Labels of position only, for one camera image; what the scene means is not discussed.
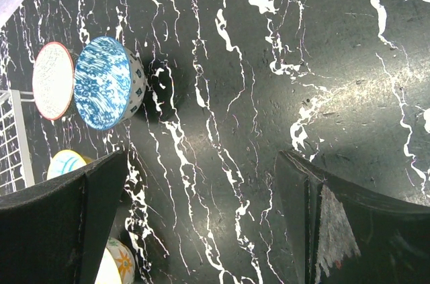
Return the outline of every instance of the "black countertop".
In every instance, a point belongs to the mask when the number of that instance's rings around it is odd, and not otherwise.
[[[136,51],[151,88],[112,130],[24,105],[36,182],[59,150],[127,148],[121,236],[147,281],[295,283],[278,150],[427,204],[428,1],[25,0],[0,31],[2,85],[31,91],[47,42]]]

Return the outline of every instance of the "ceramic bowl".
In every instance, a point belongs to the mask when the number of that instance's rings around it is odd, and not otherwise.
[[[92,162],[90,158],[81,156],[72,150],[63,150],[55,154],[48,168],[47,179],[52,179],[77,170]]]
[[[132,117],[146,89],[143,67],[111,37],[98,37],[82,51],[75,69],[75,101],[83,120],[108,130]]]
[[[76,112],[73,84],[77,55],[59,42],[46,44],[33,68],[34,102],[40,114],[57,120]]]
[[[120,272],[107,248],[103,253],[95,284],[122,284]]]
[[[119,240],[112,237],[109,237],[107,240],[106,248],[115,260],[118,272],[121,276],[121,283],[133,284],[136,265],[130,249]]]

